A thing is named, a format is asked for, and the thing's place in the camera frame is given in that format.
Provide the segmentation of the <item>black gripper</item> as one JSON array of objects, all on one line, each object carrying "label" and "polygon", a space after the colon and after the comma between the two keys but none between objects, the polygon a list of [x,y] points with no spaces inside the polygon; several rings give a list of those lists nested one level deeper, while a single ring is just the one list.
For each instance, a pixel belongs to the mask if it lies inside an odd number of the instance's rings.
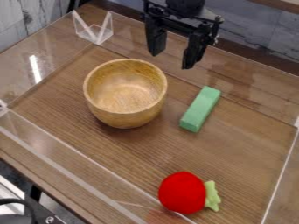
[{"label": "black gripper", "polygon": [[165,48],[167,32],[188,36],[181,68],[191,69],[201,60],[208,44],[217,43],[224,22],[205,7],[205,0],[143,0],[144,30],[148,52],[156,56]]}]

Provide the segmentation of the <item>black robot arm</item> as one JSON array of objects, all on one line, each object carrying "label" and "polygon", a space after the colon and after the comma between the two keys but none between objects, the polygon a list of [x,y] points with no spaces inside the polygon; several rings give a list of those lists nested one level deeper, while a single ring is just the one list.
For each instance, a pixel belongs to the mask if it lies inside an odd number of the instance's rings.
[{"label": "black robot arm", "polygon": [[224,18],[205,8],[205,0],[143,0],[144,33],[148,52],[156,56],[165,49],[167,32],[188,39],[181,68],[191,69],[208,46],[217,43]]}]

